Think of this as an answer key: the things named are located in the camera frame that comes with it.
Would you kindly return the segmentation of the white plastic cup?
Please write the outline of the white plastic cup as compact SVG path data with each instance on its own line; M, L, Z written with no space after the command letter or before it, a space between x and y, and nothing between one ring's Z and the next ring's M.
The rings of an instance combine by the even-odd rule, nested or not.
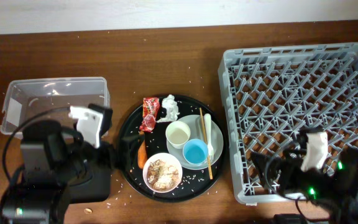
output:
M167 141L176 149L182 149L186 142L190 139L190 127L182 121L174 121L170 123L165 135Z

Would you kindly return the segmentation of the blue plastic cup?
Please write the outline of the blue plastic cup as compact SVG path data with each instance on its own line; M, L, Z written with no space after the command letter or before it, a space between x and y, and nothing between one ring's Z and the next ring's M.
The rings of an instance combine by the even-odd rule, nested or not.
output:
M191 139L183 147L183 157L192 165L199 166L208 157L208 147L200 139Z

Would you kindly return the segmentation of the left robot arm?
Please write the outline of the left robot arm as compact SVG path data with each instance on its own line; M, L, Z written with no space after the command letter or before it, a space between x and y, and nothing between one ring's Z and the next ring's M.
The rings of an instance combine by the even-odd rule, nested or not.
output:
M96 104L66 106L20 124L24 162L6 174L0 223L63 223L69 205L106 200L117 154L101 138L112 113Z

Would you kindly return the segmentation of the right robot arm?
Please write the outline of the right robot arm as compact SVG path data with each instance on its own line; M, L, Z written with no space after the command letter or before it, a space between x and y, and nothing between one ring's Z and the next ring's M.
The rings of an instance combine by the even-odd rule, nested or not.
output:
M302 171L304 149L286 149L283 154L250 155L265 189L295 203L304 200L325 209L332 223L358 223L358 149L340 154L333 175L317 168Z

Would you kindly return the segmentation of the grey plastic dishwasher rack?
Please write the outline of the grey plastic dishwasher rack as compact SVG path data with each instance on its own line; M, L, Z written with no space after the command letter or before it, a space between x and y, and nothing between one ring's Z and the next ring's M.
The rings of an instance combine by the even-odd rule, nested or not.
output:
M358 42L231 49L218 68L235 199L279 202L260 183L252 152L271 156L302 129L328 134L323 170L332 175L340 153L358 148Z

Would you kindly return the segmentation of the black rectangular tray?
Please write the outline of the black rectangular tray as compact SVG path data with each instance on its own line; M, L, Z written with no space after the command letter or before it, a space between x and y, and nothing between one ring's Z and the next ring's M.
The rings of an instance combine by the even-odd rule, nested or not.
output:
M63 161L68 155L66 142L22 141L24 182L22 197L54 203L60 198L70 203L100 202L110 194L107 169L91 174L64 174Z

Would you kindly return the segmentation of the orange carrot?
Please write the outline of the orange carrot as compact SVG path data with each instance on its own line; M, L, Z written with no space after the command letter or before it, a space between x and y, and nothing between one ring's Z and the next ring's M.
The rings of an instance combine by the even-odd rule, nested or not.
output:
M145 166L145 163L147 162L147 151L146 151L146 143L145 143L145 133L143 131L139 132L139 136L143 137L141 140L140 147L137 151L137 163L140 169L143 169Z

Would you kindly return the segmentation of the peanut shell on table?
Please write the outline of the peanut shell on table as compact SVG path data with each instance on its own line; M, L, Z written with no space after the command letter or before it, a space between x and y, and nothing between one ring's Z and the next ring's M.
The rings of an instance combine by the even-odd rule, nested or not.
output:
M92 213L93 211L92 211L92 209L90 209L90 208L85 208L85 209L84 209L84 212L85 212L86 214L90 214L90 213Z

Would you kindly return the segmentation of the white bowl with food scraps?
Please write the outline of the white bowl with food scraps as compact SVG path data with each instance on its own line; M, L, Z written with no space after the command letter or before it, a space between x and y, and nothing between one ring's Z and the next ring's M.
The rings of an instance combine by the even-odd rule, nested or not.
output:
M161 152L148 158L144 164L142 175L150 190L167 193L179 186L183 177L183 169L175 156Z

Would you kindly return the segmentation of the red snack wrapper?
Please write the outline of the red snack wrapper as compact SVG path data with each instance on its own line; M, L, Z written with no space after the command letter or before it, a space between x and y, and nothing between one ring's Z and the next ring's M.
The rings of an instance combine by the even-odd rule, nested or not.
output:
M142 124L140 130L151 133L156 124L156 117L160 109L159 98L147 97L143 99Z

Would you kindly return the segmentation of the round black tray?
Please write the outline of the round black tray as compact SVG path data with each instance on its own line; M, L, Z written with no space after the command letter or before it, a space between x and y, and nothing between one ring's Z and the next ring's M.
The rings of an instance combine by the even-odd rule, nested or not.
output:
M224 150L217 163L211 165L213 172L212 180L209 178L208 168L190 170L182 167L183 177L177 188L167 193L153 192L146 186L142 169L137 165L137 149L139 148L137 141L139 140L139 126L142 122L142 104L131 109L119 132L119 145L117 147L119 167L122 170L124 178L132 188L138 191L138 193L160 202L184 202L207 192L223 173L223 164L229 146L221 121L209 106L189 96L175 95L174 97L180 112L178 119L192 114L200 115L200 108L203 110L203 114L208 113L211 115L211 120L219 126L223 134ZM152 133L145 133L146 150L149 157L161 152L169 153L165 137L167 126L168 123L160 123L155 126Z

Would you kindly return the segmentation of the wooden chopstick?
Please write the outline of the wooden chopstick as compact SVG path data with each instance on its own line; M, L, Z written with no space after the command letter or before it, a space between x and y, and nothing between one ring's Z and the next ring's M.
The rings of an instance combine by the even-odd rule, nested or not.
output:
M201 128L202 128L202 132L203 132L203 139L204 139L205 144L207 145L206 130L205 130L205 126L204 126L204 114L203 114L203 110L201 108L200 108L200 118L201 118ZM208 151L207 151L207 165L208 165L209 178L212 180L213 172L212 172L212 168L211 168L211 162L210 162L209 156L208 156Z

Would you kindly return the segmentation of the crumpled white tissue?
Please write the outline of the crumpled white tissue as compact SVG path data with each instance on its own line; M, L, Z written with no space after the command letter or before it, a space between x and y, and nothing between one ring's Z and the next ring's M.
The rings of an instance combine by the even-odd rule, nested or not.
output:
M158 123L173 122L178 119L180 112L173 95L168 95L162 100L162 107L166 109L166 116L157 120Z

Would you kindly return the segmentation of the white plastic fork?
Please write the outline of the white plastic fork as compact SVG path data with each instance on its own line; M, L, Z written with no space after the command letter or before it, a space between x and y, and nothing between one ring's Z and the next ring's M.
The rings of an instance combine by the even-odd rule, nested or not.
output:
M208 113L204 115L204 126L205 126L205 130L206 130L208 156L209 156L210 162L212 162L213 157L214 157L214 149L213 149L212 142L211 142L211 140L212 140L212 138L211 138L212 120L211 120L211 115Z

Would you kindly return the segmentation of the grey round plate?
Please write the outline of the grey round plate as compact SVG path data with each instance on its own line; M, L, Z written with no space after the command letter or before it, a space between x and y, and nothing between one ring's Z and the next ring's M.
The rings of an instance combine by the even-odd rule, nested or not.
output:
M203 133L201 130L201 120L200 116L197 114L192 114L179 118L178 121L186 123L190 127L191 135L190 140L192 139L201 139ZM212 121L211 122L211 144L214 149L214 156L211 164L216 164L224 150L224 138L219 126ZM167 150L170 154L175 156L179 161L182 167L190 170L201 170L208 167L207 161L204 161L200 165L194 165L187 162L183 156L182 149L174 148L168 140L166 140Z

